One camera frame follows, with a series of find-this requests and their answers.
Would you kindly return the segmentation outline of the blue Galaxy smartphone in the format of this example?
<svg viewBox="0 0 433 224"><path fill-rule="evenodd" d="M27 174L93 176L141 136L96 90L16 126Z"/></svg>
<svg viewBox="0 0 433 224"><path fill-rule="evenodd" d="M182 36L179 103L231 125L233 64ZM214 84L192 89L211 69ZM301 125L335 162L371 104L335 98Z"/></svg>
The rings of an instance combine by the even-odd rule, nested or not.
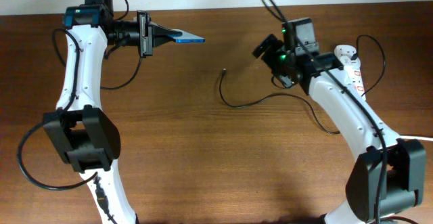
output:
<svg viewBox="0 0 433 224"><path fill-rule="evenodd" d="M174 33L170 34L169 37L176 43L204 43L206 41L203 37L180 29L174 29Z"/></svg>

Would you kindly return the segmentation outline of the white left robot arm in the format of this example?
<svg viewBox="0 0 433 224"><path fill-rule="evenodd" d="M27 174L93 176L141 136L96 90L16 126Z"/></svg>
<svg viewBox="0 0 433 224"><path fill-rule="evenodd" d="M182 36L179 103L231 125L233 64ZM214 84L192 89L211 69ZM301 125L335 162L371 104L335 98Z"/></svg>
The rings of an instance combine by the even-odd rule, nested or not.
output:
<svg viewBox="0 0 433 224"><path fill-rule="evenodd" d="M69 7L64 16L68 57L55 112L43 116L43 128L61 160L91 191L103 223L138 223L118 169L120 133L101 105L102 62L123 46L137 47L141 59L167 42L202 43L204 38L166 28L147 12L133 21L115 20L103 4Z"/></svg>

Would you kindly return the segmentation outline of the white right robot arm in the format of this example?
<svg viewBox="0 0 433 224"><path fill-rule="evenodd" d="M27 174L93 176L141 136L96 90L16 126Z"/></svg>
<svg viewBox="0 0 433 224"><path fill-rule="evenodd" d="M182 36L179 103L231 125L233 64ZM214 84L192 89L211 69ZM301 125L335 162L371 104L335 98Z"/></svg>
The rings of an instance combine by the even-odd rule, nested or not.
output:
<svg viewBox="0 0 433 224"><path fill-rule="evenodd" d="M320 53L311 19L282 21L283 39L269 35L253 52L286 88L300 85L332 119L355 165L345 201L322 223L379 223L419 206L424 196L426 150L393 131L365 101L357 50L339 45Z"/></svg>

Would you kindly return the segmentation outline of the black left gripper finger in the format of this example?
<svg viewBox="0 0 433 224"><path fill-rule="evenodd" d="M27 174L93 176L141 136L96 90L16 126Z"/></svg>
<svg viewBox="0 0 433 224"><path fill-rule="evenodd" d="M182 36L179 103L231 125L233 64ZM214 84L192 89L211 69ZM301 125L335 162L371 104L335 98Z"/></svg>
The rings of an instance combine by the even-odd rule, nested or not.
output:
<svg viewBox="0 0 433 224"><path fill-rule="evenodd" d="M155 22L150 22L150 27L152 28L152 34L154 36L180 37L182 35L181 31L167 28Z"/></svg>
<svg viewBox="0 0 433 224"><path fill-rule="evenodd" d="M161 45L164 45L168 42L174 42L175 40L170 37L170 36L166 36L166 35L162 35L162 36L155 36L153 37L153 48L157 48Z"/></svg>

